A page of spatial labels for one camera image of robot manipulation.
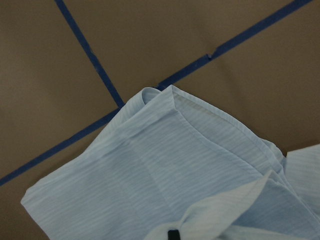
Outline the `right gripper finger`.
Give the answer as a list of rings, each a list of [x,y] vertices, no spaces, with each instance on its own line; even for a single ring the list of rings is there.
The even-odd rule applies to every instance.
[[[177,229],[169,230],[167,232],[168,240],[180,240],[180,232]]]

